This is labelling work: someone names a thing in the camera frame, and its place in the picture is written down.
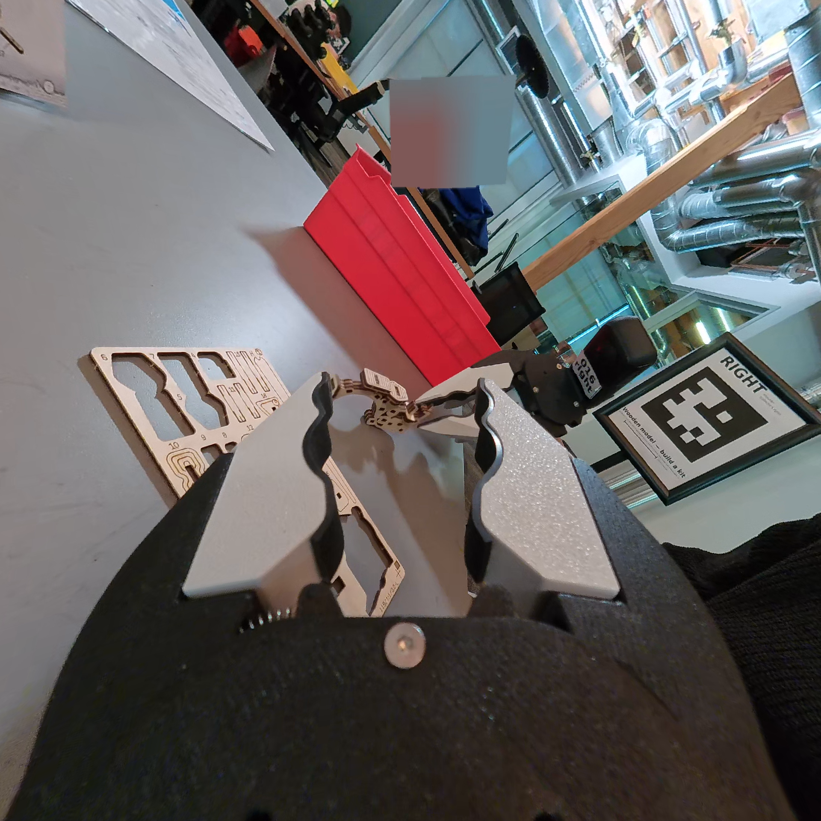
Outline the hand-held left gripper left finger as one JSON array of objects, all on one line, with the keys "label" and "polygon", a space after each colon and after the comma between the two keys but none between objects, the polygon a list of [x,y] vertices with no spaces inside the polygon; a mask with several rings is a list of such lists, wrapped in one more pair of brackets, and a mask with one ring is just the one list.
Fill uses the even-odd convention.
[{"label": "hand-held left gripper left finger", "polygon": [[319,372],[233,451],[182,586],[190,599],[255,591],[295,608],[307,585],[331,585],[344,554],[328,422],[332,379]]}]

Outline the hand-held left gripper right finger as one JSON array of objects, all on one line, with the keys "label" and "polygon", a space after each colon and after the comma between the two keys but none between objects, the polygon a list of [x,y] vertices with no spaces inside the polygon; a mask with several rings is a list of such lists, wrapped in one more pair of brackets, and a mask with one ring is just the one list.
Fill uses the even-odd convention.
[{"label": "hand-held left gripper right finger", "polygon": [[489,378],[477,385],[467,570],[502,587],[520,617],[548,594],[612,601],[620,584],[569,451]]}]

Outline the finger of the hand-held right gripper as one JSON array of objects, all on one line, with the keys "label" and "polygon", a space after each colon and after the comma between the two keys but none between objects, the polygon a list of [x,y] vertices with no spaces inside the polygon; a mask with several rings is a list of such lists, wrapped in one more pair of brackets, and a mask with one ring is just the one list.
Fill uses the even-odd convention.
[{"label": "finger of the hand-held right gripper", "polygon": [[457,414],[460,408],[475,400],[480,379],[491,380],[502,389],[509,389],[513,371],[461,371],[429,389],[414,400],[418,408],[427,408],[431,414]]},{"label": "finger of the hand-held right gripper", "polygon": [[478,437],[478,424],[472,414],[457,416],[450,410],[436,410],[419,423],[418,430],[449,437],[460,443],[475,442]]}]

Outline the small wooden model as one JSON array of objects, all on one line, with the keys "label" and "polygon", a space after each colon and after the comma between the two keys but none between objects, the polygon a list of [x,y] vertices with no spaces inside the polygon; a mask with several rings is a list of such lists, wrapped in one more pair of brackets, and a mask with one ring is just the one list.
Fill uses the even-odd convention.
[{"label": "small wooden model", "polygon": [[383,430],[387,434],[402,434],[417,428],[431,415],[431,404],[412,401],[405,387],[372,369],[364,368],[357,379],[332,375],[333,399],[344,396],[365,396],[372,405],[364,412],[365,425]]}]

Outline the laser-cut wooden parts sheet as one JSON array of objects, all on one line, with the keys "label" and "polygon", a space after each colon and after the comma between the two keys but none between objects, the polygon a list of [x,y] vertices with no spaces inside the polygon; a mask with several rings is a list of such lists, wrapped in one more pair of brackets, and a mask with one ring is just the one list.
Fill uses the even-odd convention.
[{"label": "laser-cut wooden parts sheet", "polygon": [[258,348],[98,346],[89,358],[177,498],[290,396]]}]

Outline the person's right forearm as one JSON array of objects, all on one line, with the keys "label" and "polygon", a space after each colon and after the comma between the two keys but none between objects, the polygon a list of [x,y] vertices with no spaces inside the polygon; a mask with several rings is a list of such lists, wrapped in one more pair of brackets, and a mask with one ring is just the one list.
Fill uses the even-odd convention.
[{"label": "person's right forearm", "polygon": [[820,515],[724,553],[664,544],[724,635],[798,819],[820,819]]}]

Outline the grey desk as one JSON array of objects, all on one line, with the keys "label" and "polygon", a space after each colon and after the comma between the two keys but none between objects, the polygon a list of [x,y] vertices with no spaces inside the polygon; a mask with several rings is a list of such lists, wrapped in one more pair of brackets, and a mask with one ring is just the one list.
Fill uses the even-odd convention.
[{"label": "grey desk", "polygon": [[296,390],[428,381],[303,229],[326,188],[183,12],[273,150],[65,4],[67,108],[2,97],[2,817],[56,677],[174,504],[89,359],[257,347]]}]

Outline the black panel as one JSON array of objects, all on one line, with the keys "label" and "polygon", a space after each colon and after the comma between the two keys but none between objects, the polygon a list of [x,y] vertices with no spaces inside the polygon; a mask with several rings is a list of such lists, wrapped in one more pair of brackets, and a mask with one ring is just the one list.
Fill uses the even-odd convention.
[{"label": "black panel", "polygon": [[487,330],[499,346],[510,342],[545,312],[517,262],[482,284],[474,283],[471,289],[490,317]]}]

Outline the red plastic bin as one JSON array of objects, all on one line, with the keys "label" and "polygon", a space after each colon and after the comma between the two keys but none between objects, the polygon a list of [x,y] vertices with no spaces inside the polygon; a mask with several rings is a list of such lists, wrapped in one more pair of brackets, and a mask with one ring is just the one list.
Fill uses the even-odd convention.
[{"label": "red plastic bin", "polygon": [[363,149],[304,228],[432,385],[501,350],[434,234]]}]

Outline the framed marker sign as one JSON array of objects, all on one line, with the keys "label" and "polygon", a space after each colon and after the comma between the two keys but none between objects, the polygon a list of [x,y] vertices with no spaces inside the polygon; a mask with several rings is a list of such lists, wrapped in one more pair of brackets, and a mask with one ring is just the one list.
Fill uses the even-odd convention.
[{"label": "framed marker sign", "polygon": [[594,417],[665,506],[820,433],[819,411],[730,333]]}]

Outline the blue cloth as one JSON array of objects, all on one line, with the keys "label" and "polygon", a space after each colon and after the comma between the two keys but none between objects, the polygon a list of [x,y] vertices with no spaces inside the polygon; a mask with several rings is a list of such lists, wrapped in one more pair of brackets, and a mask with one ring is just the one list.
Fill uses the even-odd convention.
[{"label": "blue cloth", "polygon": [[477,264],[487,255],[487,223],[494,216],[490,203],[480,186],[438,189],[437,192],[463,247],[463,255],[469,264]]}]

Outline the cluster of silver pipes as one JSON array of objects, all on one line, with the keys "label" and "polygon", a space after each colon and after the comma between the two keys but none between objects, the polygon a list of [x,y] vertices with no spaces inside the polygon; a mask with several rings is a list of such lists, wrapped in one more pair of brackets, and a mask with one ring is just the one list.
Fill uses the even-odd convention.
[{"label": "cluster of silver pipes", "polygon": [[593,2],[596,69],[652,173],[731,105],[793,78],[800,101],[650,211],[671,252],[797,240],[819,271],[819,2]]}]

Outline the black office chair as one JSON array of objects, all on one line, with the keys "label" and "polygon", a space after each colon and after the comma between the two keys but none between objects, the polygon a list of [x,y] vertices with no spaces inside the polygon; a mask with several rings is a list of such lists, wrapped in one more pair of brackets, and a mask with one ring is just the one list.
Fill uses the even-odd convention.
[{"label": "black office chair", "polygon": [[369,128],[369,123],[364,120],[360,112],[385,97],[390,82],[389,78],[384,78],[353,95],[341,99],[334,98],[327,111],[319,105],[317,86],[314,86],[312,90],[296,90],[289,104],[298,120],[315,138],[310,144],[319,151],[324,145],[338,138],[346,124],[360,132],[365,132]]}]

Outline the black floor lamp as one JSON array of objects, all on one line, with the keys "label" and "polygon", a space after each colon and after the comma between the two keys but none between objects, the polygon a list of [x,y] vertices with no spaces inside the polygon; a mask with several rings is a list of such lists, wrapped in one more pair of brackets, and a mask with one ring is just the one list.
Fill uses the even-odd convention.
[{"label": "black floor lamp", "polygon": [[516,87],[527,87],[539,99],[548,97],[550,92],[549,69],[531,37],[518,36],[515,55],[519,67]]}]

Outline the red case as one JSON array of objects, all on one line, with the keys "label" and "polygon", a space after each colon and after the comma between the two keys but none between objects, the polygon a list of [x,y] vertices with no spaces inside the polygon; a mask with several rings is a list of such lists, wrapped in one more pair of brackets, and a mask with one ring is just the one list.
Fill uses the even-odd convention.
[{"label": "red case", "polygon": [[265,54],[265,46],[251,26],[232,26],[222,40],[222,46],[236,68],[244,67]]}]

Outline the laminated paper sheet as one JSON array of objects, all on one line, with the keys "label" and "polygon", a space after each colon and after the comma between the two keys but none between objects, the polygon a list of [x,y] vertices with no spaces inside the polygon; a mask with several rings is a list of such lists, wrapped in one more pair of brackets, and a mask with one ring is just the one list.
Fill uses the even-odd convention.
[{"label": "laminated paper sheet", "polygon": [[176,2],[72,1],[71,5],[223,120],[272,149]]}]

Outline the white printed model box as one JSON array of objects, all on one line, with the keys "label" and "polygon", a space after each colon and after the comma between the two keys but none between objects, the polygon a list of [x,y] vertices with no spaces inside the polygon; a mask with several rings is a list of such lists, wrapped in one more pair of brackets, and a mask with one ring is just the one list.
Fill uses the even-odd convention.
[{"label": "white printed model box", "polygon": [[1,90],[66,108],[63,1],[1,2]]}]

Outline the wooden post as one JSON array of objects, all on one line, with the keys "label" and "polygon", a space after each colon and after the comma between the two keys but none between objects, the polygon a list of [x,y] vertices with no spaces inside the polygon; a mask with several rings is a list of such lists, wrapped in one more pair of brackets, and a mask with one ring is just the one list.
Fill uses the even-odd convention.
[{"label": "wooden post", "polygon": [[794,76],[782,77],[525,267],[525,280],[533,291],[539,291],[715,162],[801,105]]}]

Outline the silver spiral duct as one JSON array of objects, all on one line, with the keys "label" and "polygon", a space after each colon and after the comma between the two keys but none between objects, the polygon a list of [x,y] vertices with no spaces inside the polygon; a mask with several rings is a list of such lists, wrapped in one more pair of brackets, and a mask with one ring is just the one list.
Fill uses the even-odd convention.
[{"label": "silver spiral duct", "polygon": [[[470,1],[468,5],[498,67],[503,73],[513,77],[517,103],[552,169],[557,173],[559,182],[566,188],[574,185],[580,180],[584,170],[580,161],[581,147],[571,135],[566,119],[553,105],[559,91],[544,55],[545,50],[532,38],[513,2]],[[549,69],[550,92],[545,99],[535,97],[527,87],[516,87],[519,67],[515,47],[519,35],[532,38]]]}]

